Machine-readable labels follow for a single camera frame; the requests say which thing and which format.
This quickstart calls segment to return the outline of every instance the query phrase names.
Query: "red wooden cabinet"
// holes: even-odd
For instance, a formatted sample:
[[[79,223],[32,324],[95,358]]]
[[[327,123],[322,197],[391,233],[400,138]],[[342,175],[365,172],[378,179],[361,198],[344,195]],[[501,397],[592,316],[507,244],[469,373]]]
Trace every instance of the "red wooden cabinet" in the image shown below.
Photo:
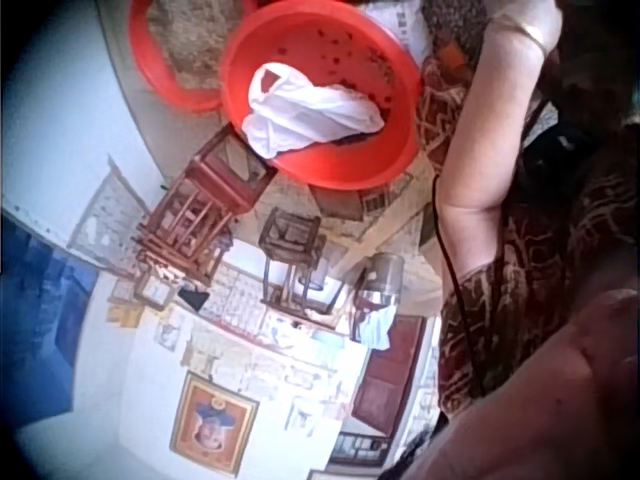
[[[372,350],[356,393],[351,416],[384,435],[395,435],[411,391],[426,319],[396,315],[389,330],[391,347]]]

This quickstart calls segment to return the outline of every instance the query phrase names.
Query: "woman's hand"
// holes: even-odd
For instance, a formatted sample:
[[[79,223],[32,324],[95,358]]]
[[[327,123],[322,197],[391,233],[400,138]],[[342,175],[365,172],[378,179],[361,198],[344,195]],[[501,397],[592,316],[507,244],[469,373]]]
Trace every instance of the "woman's hand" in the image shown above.
[[[512,22],[538,29],[545,51],[555,48],[562,13],[554,0],[498,0]],[[436,207],[444,245],[459,281],[501,252],[501,205],[513,180],[520,137],[544,63],[536,41],[499,22],[489,24],[438,186]],[[451,291],[448,272],[444,295]]]

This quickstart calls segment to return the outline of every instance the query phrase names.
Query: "skin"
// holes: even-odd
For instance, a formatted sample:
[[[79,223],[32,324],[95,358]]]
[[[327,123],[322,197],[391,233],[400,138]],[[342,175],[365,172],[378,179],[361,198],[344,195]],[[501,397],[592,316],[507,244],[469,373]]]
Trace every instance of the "skin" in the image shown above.
[[[555,3],[524,0],[512,8],[553,50],[562,24]],[[544,61],[525,35],[488,27],[436,198],[459,280],[499,251],[500,206]],[[505,385],[451,419],[406,480],[613,478],[640,444],[637,252],[616,255],[622,260],[602,262],[583,282],[568,324]],[[443,294],[451,290],[445,272]]]

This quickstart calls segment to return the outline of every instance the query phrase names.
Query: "woman's arm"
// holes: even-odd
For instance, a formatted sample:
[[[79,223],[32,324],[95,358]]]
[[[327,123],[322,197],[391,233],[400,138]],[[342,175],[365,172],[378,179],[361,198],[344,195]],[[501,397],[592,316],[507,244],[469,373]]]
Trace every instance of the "woman's arm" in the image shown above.
[[[554,2],[544,3],[560,15]],[[550,48],[557,39],[552,40]],[[543,63],[542,49],[526,35],[501,25],[487,28],[436,198],[443,240],[458,279],[496,258],[500,205],[511,185],[527,107]],[[451,287],[448,277],[445,273],[445,295]]]

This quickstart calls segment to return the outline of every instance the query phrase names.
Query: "white plastic bag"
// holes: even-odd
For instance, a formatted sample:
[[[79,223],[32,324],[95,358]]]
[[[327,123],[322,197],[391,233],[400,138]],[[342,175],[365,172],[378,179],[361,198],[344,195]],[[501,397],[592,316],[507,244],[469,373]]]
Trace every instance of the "white plastic bag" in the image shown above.
[[[263,93],[267,71],[279,78]],[[242,122],[242,131],[263,158],[316,142],[374,133],[384,126],[378,107],[364,94],[341,85],[315,87],[301,72],[282,63],[258,69],[249,86],[249,106],[253,112]]]
[[[396,0],[360,5],[358,10],[391,33],[421,67],[433,50],[421,7],[421,0]]]

